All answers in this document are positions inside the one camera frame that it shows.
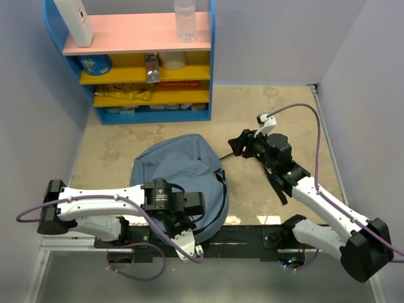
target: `food package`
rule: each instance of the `food package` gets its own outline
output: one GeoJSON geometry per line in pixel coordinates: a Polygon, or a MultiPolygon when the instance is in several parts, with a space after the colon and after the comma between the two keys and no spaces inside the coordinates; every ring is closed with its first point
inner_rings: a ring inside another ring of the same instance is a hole
{"type": "Polygon", "coordinates": [[[104,111],[107,114],[134,115],[135,108],[137,108],[137,106],[113,106],[104,107],[104,111]]]}
{"type": "Polygon", "coordinates": [[[161,81],[158,82],[159,86],[199,86],[199,80],[191,80],[191,81],[161,81]]]}
{"type": "Polygon", "coordinates": [[[90,76],[102,76],[112,68],[112,61],[108,55],[77,56],[83,70],[90,76]]]}
{"type": "Polygon", "coordinates": [[[184,103],[180,105],[181,109],[188,109],[190,106],[192,106],[192,103],[184,103]]]}
{"type": "Polygon", "coordinates": [[[100,84],[94,95],[126,100],[148,100],[153,84],[147,83],[115,83],[100,84]]]}
{"type": "Polygon", "coordinates": [[[165,109],[179,109],[179,104],[164,104],[165,109]]]}
{"type": "Polygon", "coordinates": [[[192,110],[201,110],[206,108],[206,103],[193,103],[191,105],[192,110]]]}

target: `yellow shelf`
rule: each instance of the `yellow shelf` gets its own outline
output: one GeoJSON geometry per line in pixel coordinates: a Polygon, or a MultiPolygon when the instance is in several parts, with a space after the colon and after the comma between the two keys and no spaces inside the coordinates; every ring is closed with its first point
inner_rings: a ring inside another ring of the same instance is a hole
{"type": "MultiPolygon", "coordinates": [[[[208,51],[187,52],[187,65],[178,71],[160,67],[160,81],[209,80],[210,63],[208,51]]],[[[146,82],[144,54],[111,54],[112,69],[102,76],[90,76],[85,71],[80,83],[108,84],[146,82]]]]}
{"type": "Polygon", "coordinates": [[[201,82],[199,87],[167,87],[155,85],[147,101],[98,96],[94,98],[94,107],[183,103],[209,103],[209,81],[201,82]]]}

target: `black cable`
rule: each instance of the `black cable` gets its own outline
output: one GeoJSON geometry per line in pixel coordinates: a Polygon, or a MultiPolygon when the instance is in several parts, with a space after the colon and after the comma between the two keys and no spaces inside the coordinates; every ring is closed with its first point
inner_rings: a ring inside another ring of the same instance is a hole
{"type": "Polygon", "coordinates": [[[234,156],[234,153],[228,153],[226,156],[223,156],[222,158],[219,158],[220,161],[229,158],[229,156],[234,156]]]}

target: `blue backpack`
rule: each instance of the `blue backpack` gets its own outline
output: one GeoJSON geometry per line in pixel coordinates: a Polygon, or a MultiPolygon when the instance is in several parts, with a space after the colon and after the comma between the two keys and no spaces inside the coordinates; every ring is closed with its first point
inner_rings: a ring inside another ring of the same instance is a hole
{"type": "MultiPolygon", "coordinates": [[[[196,242],[219,231],[229,211],[229,189],[219,158],[202,136],[187,134],[157,143],[134,160],[131,186],[157,179],[178,184],[186,192],[203,193],[206,214],[196,222],[196,242]]],[[[165,231],[161,222],[155,222],[165,231]]]]}

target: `pink shelf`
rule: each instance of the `pink shelf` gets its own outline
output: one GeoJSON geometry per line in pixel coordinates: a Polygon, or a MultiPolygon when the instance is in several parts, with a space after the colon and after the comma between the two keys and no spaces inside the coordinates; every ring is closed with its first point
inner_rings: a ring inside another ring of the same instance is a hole
{"type": "Polygon", "coordinates": [[[95,36],[90,47],[78,47],[69,35],[66,56],[156,51],[209,51],[208,13],[196,13],[196,39],[177,38],[174,13],[89,16],[95,36]]]}

